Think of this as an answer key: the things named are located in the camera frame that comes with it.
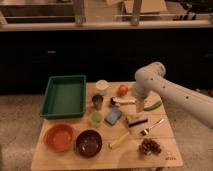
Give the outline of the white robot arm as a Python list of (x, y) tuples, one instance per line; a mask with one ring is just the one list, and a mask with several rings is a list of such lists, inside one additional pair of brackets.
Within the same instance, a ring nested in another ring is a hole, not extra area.
[(135, 95), (146, 98), (150, 91), (176, 103), (191, 113), (198, 121), (213, 129), (213, 98), (190, 90), (164, 78), (166, 68), (153, 62), (135, 72)]

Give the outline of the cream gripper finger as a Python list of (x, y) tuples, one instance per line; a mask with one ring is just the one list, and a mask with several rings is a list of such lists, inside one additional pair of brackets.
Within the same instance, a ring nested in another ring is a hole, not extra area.
[(141, 110), (141, 101), (136, 99), (136, 112), (139, 113)]
[(144, 111), (144, 106), (145, 106), (145, 99), (141, 100), (141, 112)]

